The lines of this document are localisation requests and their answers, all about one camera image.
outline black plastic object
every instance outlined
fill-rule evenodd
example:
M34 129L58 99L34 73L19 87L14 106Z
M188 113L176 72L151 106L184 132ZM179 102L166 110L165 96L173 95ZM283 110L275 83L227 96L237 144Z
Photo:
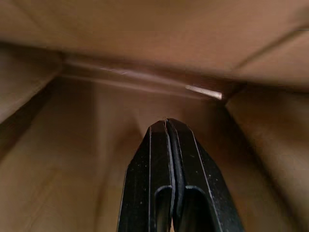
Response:
M175 119L153 124L129 164L118 232L166 232L171 218L176 232L243 231L217 165Z

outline black clamp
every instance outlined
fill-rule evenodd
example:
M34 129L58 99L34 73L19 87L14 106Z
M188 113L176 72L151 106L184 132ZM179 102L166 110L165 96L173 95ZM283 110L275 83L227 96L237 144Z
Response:
M221 172L190 128L149 127L126 171L118 232L242 232Z

